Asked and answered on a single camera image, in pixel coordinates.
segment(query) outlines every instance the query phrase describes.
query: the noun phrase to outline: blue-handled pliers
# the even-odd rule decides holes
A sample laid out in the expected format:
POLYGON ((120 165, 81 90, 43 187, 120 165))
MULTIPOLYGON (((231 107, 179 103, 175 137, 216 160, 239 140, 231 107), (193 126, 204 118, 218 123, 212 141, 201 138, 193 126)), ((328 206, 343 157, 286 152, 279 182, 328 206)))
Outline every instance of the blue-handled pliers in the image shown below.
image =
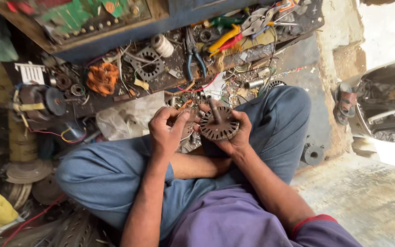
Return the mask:
POLYGON ((202 60, 202 58, 198 53, 198 49, 196 48, 193 32, 191 31, 190 27, 186 27, 185 30, 186 30, 185 42, 187 44, 187 54, 188 54, 187 76, 190 80, 193 80, 193 75, 191 74, 190 66, 191 66, 191 58, 193 57, 194 54, 197 61, 199 62, 200 68, 202 69, 202 74, 204 74, 204 77, 207 77, 207 69, 205 67, 204 61, 202 60))

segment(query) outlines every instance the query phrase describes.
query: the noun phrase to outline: man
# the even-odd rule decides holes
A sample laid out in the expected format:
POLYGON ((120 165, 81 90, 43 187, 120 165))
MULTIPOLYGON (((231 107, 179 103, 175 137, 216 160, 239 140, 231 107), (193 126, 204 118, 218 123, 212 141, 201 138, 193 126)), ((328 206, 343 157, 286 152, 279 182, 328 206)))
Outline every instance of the man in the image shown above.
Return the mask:
POLYGON ((93 214, 124 229, 122 247, 160 240, 173 247, 360 246, 288 185, 309 113, 303 89, 276 87, 236 107, 234 138, 202 139, 202 155, 190 155, 175 153, 189 114, 163 107, 149 123, 150 136, 82 147, 65 158, 57 180, 93 214))

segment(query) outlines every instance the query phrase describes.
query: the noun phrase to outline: plastic bag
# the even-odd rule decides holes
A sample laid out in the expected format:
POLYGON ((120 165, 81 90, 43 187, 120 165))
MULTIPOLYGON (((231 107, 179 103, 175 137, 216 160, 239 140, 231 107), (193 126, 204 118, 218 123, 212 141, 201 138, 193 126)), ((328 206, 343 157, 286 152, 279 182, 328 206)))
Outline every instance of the plastic bag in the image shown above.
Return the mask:
POLYGON ((149 121, 164 105, 160 91, 98 112, 95 118, 109 141, 131 139, 149 134, 149 121))

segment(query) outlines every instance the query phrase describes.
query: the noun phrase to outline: blue pants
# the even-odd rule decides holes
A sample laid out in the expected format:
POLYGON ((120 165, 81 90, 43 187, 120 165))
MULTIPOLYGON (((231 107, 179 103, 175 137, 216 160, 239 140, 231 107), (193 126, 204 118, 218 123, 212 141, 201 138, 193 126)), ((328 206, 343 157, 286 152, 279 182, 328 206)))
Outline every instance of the blue pants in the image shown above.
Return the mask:
MULTIPOLYGON (((289 184, 306 138, 310 98, 299 87, 279 86, 255 98, 251 104, 235 108, 246 112, 252 123, 249 143, 261 160, 289 184)), ((202 146, 206 156, 227 156, 203 137, 202 146)), ((123 229, 150 155, 147 135, 85 145, 65 157, 56 179, 67 195, 91 213, 123 229)), ((188 180, 175 179, 169 164, 162 203, 161 240, 196 199, 212 190, 242 183, 248 181, 234 164, 219 178, 188 180)))

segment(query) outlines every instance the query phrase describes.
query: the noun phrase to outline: orange copper wire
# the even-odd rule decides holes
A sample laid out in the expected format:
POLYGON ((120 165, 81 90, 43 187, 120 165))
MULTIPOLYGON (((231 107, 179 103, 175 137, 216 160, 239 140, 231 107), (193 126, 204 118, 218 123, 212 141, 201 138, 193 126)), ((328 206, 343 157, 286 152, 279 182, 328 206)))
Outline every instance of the orange copper wire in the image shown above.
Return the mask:
POLYGON ((90 66, 89 70, 86 85, 91 90, 103 96, 114 93, 119 74, 117 66, 104 62, 101 65, 90 66))

